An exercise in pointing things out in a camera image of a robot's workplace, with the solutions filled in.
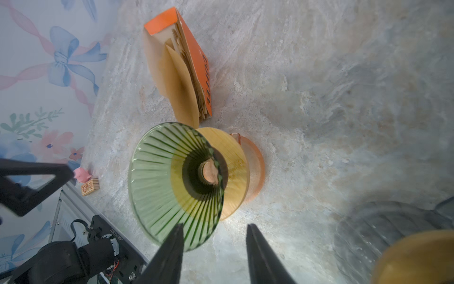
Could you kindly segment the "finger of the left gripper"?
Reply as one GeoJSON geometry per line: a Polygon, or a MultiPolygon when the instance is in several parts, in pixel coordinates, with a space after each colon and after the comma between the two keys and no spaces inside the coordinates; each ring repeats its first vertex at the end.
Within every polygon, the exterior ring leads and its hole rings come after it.
{"type": "Polygon", "coordinates": [[[23,217],[74,177],[66,164],[31,163],[1,159],[1,204],[23,217]],[[33,189],[13,182],[11,176],[52,175],[54,178],[33,189]]]}

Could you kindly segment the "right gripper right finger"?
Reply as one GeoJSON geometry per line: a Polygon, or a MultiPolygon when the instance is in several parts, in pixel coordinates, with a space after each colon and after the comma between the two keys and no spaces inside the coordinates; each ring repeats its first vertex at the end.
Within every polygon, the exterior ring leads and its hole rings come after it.
{"type": "Polygon", "coordinates": [[[247,254],[252,284],[295,284],[255,224],[247,226],[247,254]]]}

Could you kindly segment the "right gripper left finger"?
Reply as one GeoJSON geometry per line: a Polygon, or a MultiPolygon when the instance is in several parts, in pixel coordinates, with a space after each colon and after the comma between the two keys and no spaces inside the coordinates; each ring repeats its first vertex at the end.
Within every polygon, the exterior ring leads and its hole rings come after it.
{"type": "Polygon", "coordinates": [[[176,224],[135,283],[179,284],[183,251],[183,224],[176,224]]]}

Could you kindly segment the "green glass dripper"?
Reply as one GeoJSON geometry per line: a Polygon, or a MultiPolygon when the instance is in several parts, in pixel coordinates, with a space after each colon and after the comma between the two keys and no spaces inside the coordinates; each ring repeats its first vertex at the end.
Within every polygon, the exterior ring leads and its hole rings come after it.
{"type": "Polygon", "coordinates": [[[163,123],[141,138],[128,171],[132,209],[144,233],[161,245],[175,225],[183,226],[186,252],[214,233],[224,202],[223,177],[207,181],[202,165],[221,170],[214,147],[197,130],[163,123]]]}

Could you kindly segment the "grey glass carafe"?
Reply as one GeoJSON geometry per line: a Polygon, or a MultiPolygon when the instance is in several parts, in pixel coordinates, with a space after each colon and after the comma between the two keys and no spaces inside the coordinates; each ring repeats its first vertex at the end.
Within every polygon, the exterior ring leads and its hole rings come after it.
{"type": "Polygon", "coordinates": [[[432,210],[395,201],[368,202],[355,208],[336,227],[333,251],[348,284],[368,284],[385,251],[405,237],[454,227],[454,199],[432,210]]]}

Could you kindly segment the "orange glass carafe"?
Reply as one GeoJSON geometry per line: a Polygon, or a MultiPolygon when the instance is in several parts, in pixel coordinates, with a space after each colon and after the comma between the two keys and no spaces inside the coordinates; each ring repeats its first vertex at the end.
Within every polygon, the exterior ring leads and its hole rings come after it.
{"type": "Polygon", "coordinates": [[[244,202],[253,201],[263,189],[266,181],[266,164],[257,145],[240,133],[231,133],[231,136],[240,144],[249,164],[249,187],[244,202]]]}

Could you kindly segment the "wooden ring dripper base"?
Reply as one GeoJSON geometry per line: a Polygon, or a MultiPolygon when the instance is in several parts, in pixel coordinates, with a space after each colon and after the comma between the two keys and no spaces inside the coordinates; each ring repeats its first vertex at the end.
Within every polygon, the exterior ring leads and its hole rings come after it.
{"type": "Polygon", "coordinates": [[[425,231],[389,247],[372,272],[372,284],[452,284],[454,232],[425,231]]]}

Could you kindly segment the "orange coffee filter holder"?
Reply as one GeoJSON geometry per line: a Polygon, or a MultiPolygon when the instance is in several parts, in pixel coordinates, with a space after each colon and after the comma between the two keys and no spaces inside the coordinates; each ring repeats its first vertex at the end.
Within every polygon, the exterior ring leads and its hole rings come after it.
{"type": "Polygon", "coordinates": [[[176,7],[144,25],[144,53],[178,122],[195,129],[212,116],[209,61],[176,7]]]}

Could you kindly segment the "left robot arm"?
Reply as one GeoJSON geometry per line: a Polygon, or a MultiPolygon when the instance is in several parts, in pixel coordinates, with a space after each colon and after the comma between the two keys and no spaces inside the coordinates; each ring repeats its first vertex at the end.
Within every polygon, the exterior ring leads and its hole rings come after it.
{"type": "MultiPolygon", "coordinates": [[[[1,159],[1,204],[23,217],[74,177],[66,164],[1,159]],[[39,189],[14,182],[12,176],[52,175],[39,189]]],[[[56,241],[10,274],[11,284],[85,284],[113,265],[115,250],[109,239],[77,247],[73,241],[56,241]]]]}

